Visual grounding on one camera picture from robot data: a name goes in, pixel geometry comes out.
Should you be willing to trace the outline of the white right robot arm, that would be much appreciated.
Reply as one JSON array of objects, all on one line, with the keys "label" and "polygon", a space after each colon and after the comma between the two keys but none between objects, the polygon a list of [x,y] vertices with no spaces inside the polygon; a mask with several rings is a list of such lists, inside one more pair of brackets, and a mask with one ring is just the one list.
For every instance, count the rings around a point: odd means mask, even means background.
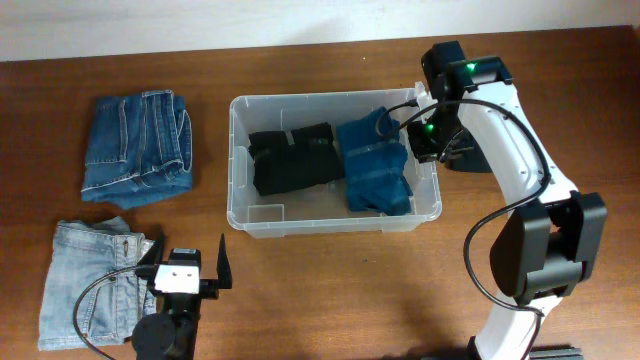
[{"label": "white right robot arm", "polygon": [[429,93],[404,124],[414,157],[490,170],[506,202],[464,240],[469,277],[493,307],[457,358],[583,358],[576,347],[536,349],[534,342],[549,313],[593,273],[604,201],[580,192],[554,163],[500,58],[467,59],[449,41],[433,45],[421,66]]}]

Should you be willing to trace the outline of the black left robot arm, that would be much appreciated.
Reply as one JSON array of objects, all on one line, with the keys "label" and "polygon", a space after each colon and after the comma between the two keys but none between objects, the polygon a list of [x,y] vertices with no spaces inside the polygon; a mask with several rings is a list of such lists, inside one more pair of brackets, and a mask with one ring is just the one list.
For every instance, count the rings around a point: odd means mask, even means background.
[{"label": "black left robot arm", "polygon": [[219,292],[233,286],[225,238],[219,241],[217,277],[201,276],[201,251],[174,248],[162,259],[165,241],[159,239],[138,262],[135,275],[161,300],[157,313],[145,315],[136,324],[132,346],[138,359],[192,360],[194,358],[201,303],[216,300]]}]

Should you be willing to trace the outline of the black garment with tape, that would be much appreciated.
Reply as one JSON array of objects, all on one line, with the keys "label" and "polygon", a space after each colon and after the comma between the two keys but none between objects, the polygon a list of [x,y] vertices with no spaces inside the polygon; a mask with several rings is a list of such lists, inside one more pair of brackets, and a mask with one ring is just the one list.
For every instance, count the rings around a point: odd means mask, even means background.
[{"label": "black garment with tape", "polygon": [[465,128],[454,135],[445,149],[444,164],[447,169],[456,172],[492,172],[475,138]]}]

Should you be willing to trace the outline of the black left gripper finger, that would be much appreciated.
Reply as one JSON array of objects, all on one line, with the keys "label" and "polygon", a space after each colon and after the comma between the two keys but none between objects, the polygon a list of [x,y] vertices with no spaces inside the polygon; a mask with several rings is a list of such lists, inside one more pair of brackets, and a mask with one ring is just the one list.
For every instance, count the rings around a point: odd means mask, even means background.
[{"label": "black left gripper finger", "polygon": [[158,236],[152,241],[151,247],[144,254],[144,256],[138,261],[138,265],[156,265],[160,264],[163,257],[165,245],[165,235],[162,230],[159,231]]},{"label": "black left gripper finger", "polygon": [[222,234],[219,241],[218,257],[216,264],[217,288],[231,289],[233,287],[233,276],[226,251],[225,235]]}]

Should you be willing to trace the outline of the teal blue shirt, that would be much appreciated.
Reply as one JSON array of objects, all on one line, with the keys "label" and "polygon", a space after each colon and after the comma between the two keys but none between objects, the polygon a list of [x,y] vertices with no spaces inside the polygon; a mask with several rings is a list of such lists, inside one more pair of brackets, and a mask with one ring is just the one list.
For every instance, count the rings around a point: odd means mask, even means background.
[{"label": "teal blue shirt", "polygon": [[373,211],[387,216],[411,212],[413,192],[404,177],[408,152],[397,134],[388,139],[383,137],[398,125],[387,109],[380,107],[337,127],[351,211]]}]

